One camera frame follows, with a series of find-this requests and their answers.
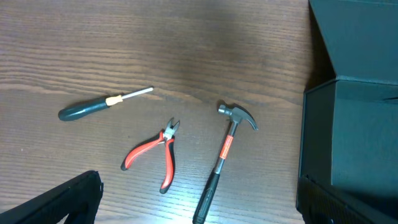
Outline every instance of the black rubber grip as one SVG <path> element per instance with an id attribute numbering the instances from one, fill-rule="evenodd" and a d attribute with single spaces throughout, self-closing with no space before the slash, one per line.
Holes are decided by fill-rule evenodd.
<path id="1" fill-rule="evenodd" d="M 197 210 L 193 215 L 193 224 L 204 224 L 207 213 L 209 212 L 211 201 L 213 200 L 214 193 L 216 192 L 219 174 L 212 172 L 207 180 L 206 187 L 201 194 Z"/>
<path id="2" fill-rule="evenodd" d="M 105 102 L 105 98 L 98 98 L 87 103 L 78 104 L 60 110 L 58 117 L 61 121 L 74 121 L 76 119 L 82 118 L 88 114 L 109 108 Z"/>

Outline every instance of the orange handle section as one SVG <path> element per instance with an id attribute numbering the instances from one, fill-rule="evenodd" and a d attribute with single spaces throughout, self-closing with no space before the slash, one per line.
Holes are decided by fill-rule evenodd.
<path id="1" fill-rule="evenodd" d="M 162 194 L 166 193 L 172 184 L 174 178 L 175 160 L 174 160 L 174 139 L 166 142 L 166 177 L 160 187 Z"/>
<path id="2" fill-rule="evenodd" d="M 134 148 L 125 158 L 124 162 L 122 163 L 121 169 L 122 170 L 127 170 L 128 168 L 131 167 L 132 162 L 142 153 L 148 151 L 149 149 L 152 149 L 153 147 L 155 147 L 156 145 L 158 145 L 158 143 L 160 143 L 161 141 L 164 140 L 163 137 L 163 132 L 160 132 L 158 135 L 156 135 L 155 137 L 153 137 L 152 139 L 149 139 L 148 143 L 145 143 L 141 146 L 138 146 L 136 148 Z"/>
<path id="3" fill-rule="evenodd" d="M 229 148 L 231 147 L 233 140 L 234 140 L 234 137 L 232 135 L 226 136 L 223 148 L 220 153 L 220 158 L 226 159 L 226 157 L 228 156 Z"/>

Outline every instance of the red-handled pliers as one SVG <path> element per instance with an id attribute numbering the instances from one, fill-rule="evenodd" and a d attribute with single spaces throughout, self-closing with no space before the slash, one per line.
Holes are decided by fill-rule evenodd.
<path id="1" fill-rule="evenodd" d="M 180 121 L 172 126 L 173 118 L 167 123 L 166 129 L 161 130 L 156 136 L 140 143 L 137 147 L 131 150 L 126 156 L 120 168 L 122 170 L 128 170 L 131 167 L 132 162 L 142 153 L 152 149 L 160 143 L 165 143 L 166 146 L 166 177 L 163 180 L 163 184 L 160 187 L 162 194 L 166 193 L 171 186 L 174 178 L 175 161 L 174 161 L 174 134 L 177 132 L 180 126 Z"/>

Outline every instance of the black box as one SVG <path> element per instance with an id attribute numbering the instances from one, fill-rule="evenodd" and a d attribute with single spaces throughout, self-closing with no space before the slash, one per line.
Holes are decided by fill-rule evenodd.
<path id="1" fill-rule="evenodd" d="M 336 77 L 304 94 L 299 177 L 398 218 L 398 4 L 310 5 Z"/>

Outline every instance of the claw hammer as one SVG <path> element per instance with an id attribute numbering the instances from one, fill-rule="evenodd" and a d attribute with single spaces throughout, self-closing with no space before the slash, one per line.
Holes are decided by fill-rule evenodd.
<path id="1" fill-rule="evenodd" d="M 218 157 L 217 163 L 211 172 L 209 179 L 203 193 L 200 197 L 197 209 L 193 215 L 193 224 L 204 224 L 206 220 L 207 213 L 209 211 L 211 201 L 213 200 L 214 193 L 216 192 L 218 179 L 220 178 L 220 173 L 223 168 L 225 159 L 228 155 L 229 148 L 232 145 L 234 139 L 236 128 L 242 120 L 247 120 L 254 130 L 258 130 L 254 118 L 247 112 L 244 108 L 240 106 L 235 106 L 233 108 L 228 108 L 225 105 L 220 105 L 218 108 L 218 113 L 229 116 L 231 122 L 229 127 L 229 133 L 225 138 L 223 148 L 221 150 L 220 156 Z"/>

